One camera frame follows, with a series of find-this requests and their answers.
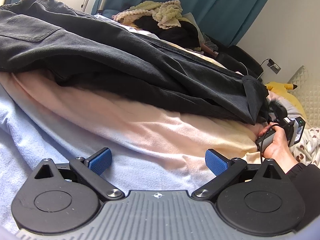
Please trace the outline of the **black sleeved right forearm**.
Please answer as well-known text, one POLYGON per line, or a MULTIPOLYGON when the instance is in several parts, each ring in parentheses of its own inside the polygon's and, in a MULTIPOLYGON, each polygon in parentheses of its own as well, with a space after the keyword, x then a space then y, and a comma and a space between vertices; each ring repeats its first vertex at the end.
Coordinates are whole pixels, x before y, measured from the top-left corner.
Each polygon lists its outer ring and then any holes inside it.
POLYGON ((313 164, 296 164, 287 176, 300 193, 305 203, 305 215, 297 226, 297 231, 302 230, 320 214, 320 170, 313 164))

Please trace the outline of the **person's right hand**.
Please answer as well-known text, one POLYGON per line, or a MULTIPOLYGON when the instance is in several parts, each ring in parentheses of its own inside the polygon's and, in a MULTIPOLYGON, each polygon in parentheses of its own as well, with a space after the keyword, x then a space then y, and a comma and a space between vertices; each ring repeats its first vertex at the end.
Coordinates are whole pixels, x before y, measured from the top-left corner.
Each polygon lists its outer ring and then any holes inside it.
POLYGON ((262 156, 264 158, 274 159, 284 173, 287 173, 289 170, 291 170, 291 168, 298 164, 298 161, 296 161, 290 152, 290 149, 287 145, 285 131, 279 127, 277 123, 271 122, 258 133, 258 136, 262 137, 270 129, 275 131, 273 141, 267 148, 265 148, 262 156))

